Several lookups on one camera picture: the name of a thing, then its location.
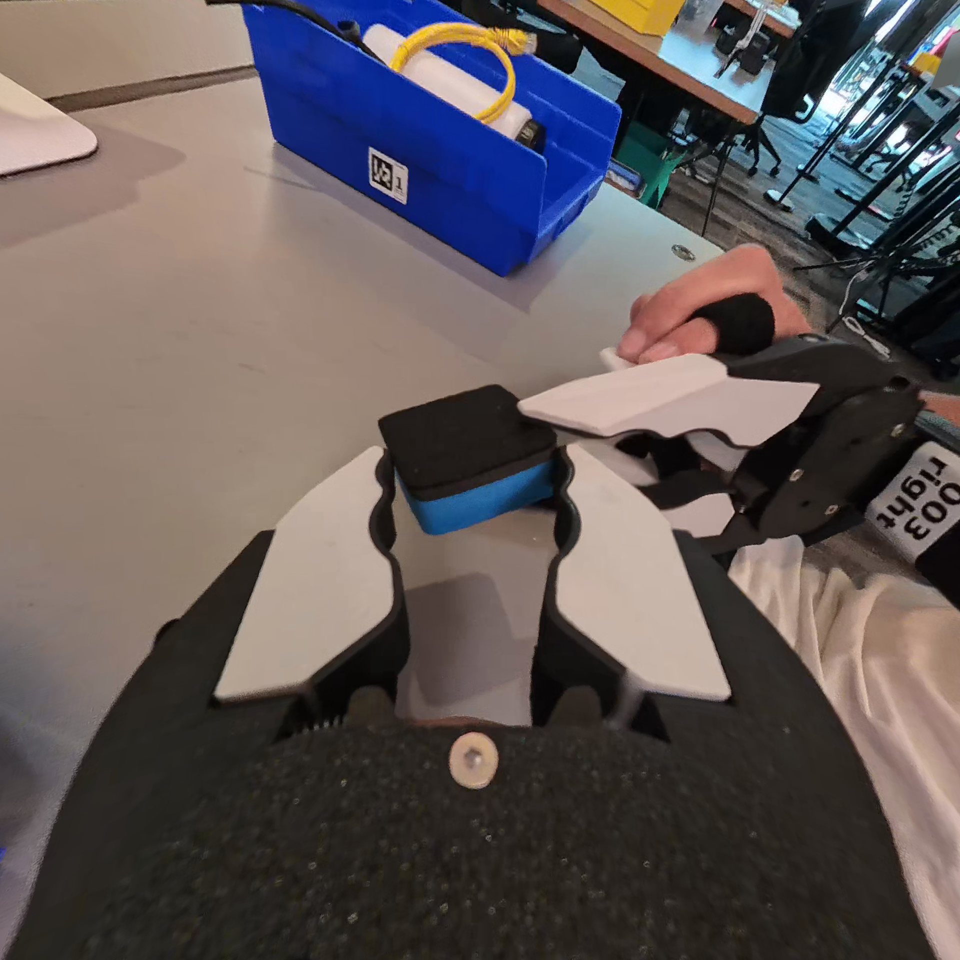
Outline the person's white shirt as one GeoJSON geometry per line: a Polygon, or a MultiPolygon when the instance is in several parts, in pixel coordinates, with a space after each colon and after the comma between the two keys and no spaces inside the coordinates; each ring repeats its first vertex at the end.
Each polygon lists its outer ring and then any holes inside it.
{"type": "Polygon", "coordinates": [[[901,575],[853,579],[796,536],[728,574],[794,649],[856,746],[939,958],[959,956],[959,614],[901,575]]]}

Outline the yellow bin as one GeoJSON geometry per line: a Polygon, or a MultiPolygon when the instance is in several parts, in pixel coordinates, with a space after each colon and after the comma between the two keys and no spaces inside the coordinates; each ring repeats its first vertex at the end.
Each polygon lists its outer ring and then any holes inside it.
{"type": "Polygon", "coordinates": [[[618,23],[647,37],[663,38],[672,28],[685,1],[592,1],[618,23]]]}

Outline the person's right hand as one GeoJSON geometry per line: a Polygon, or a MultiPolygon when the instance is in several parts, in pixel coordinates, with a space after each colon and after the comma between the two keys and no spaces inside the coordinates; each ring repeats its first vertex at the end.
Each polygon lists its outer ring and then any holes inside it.
{"type": "Polygon", "coordinates": [[[637,298],[616,354],[631,364],[715,354],[718,331],[700,309],[741,294],[755,294],[771,307],[775,340],[812,331],[800,306],[786,294],[784,277],[772,255],[763,246],[747,244],[703,263],[654,294],[637,298]]]}

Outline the blue bin with tag sticker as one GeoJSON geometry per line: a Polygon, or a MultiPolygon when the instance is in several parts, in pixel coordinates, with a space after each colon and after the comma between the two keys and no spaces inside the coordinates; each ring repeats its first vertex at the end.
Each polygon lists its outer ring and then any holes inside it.
{"type": "Polygon", "coordinates": [[[274,140],[500,277],[556,240],[606,176],[620,108],[535,55],[513,59],[513,103],[539,150],[297,12],[260,3],[243,17],[274,140]]]}

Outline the green bin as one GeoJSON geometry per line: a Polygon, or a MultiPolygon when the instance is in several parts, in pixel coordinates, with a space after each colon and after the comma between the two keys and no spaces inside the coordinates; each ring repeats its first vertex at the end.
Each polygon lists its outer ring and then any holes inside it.
{"type": "Polygon", "coordinates": [[[676,169],[692,158],[697,139],[689,134],[670,131],[661,134],[633,120],[614,149],[616,160],[642,174],[646,191],[642,204],[659,210],[676,169]]]}

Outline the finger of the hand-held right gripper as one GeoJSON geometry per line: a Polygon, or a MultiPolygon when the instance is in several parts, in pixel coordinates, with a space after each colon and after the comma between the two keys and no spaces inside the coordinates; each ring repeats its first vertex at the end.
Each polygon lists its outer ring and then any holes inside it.
{"type": "Polygon", "coordinates": [[[736,509],[726,474],[688,442],[616,442],[613,470],[640,490],[670,526],[696,539],[721,535],[736,509]]]}
{"type": "Polygon", "coordinates": [[[818,390],[805,381],[735,377],[721,361],[687,354],[570,381],[520,400],[517,409],[588,437],[711,433],[754,449],[795,423],[818,390]]]}

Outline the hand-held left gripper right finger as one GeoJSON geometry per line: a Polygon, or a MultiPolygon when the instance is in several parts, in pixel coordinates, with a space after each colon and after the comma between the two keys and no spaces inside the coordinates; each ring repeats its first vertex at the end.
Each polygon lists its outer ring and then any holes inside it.
{"type": "Polygon", "coordinates": [[[533,655],[533,721],[568,690],[601,719],[623,684],[723,704],[733,691],[674,529],[641,490],[575,442],[557,453],[557,514],[533,655]]]}

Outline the blue whiteboard eraser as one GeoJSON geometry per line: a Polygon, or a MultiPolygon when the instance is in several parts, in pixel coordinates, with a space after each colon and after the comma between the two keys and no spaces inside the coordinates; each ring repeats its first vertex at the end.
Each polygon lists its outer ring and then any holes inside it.
{"type": "Polygon", "coordinates": [[[378,428],[420,529],[440,536],[551,501],[557,435],[487,385],[383,415],[378,428]]]}

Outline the wooden table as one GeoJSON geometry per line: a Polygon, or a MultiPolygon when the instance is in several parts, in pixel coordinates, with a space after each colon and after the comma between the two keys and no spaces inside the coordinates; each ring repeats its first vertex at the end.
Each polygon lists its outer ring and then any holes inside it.
{"type": "Polygon", "coordinates": [[[730,66],[718,76],[724,58],[715,50],[713,31],[698,33],[672,26],[664,37],[656,37],[632,30],[594,2],[541,1],[538,6],[577,33],[594,38],[674,88],[744,125],[754,123],[761,115],[779,67],[776,59],[769,58],[755,76],[739,66],[730,66]]]}

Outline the white bottle black cap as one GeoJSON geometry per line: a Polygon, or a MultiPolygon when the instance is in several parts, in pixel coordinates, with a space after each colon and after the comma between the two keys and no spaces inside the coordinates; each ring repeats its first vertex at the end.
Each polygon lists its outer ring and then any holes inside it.
{"type": "Polygon", "coordinates": [[[384,25],[374,24],[363,34],[362,42],[391,70],[462,113],[535,152],[544,150],[545,127],[515,100],[517,77],[512,58],[536,51],[534,34],[439,23],[403,37],[384,25]],[[430,52],[445,44],[466,44],[494,56],[506,72],[503,88],[495,90],[430,52]]]}

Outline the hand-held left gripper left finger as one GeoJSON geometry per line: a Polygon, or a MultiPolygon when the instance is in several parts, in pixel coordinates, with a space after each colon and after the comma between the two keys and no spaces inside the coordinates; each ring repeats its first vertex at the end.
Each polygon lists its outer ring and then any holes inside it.
{"type": "Polygon", "coordinates": [[[318,718],[346,717],[354,693],[394,705],[411,652],[394,466],[371,446],[277,523],[214,697],[239,704],[305,696],[318,718]]]}

